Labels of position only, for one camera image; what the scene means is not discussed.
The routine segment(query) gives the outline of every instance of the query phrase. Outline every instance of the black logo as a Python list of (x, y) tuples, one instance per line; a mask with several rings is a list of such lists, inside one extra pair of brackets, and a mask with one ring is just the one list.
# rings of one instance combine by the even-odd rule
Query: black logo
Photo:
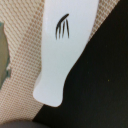
[(64, 15), (58, 22), (57, 26), (56, 26), (56, 39), (57, 39), (57, 32), (59, 29), (59, 38), (60, 38), (60, 34), (61, 34), (61, 23), (63, 22), (63, 34), (62, 34), (62, 38), (64, 36), (64, 30), (65, 30), (65, 22), (67, 25), (67, 33), (68, 33), (68, 38), (69, 38), (69, 26), (68, 26), (68, 20), (66, 19), (69, 16), (69, 14)]

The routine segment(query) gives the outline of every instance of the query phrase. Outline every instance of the textured fabric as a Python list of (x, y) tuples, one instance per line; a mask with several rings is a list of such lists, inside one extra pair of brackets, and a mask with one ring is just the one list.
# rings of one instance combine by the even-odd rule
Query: textured fabric
[[(119, 0), (100, 0), (90, 38)], [(0, 0), (0, 22), (5, 23), (12, 69), (0, 92), (0, 123), (32, 120), (43, 104), (32, 96), (41, 70), (43, 0)]]

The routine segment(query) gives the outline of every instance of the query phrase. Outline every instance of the white handle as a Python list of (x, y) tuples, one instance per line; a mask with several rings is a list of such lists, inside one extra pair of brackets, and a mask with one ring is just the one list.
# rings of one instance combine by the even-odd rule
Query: white handle
[(46, 0), (42, 32), (42, 71), (33, 96), (57, 107), (67, 74), (83, 52), (99, 0)]

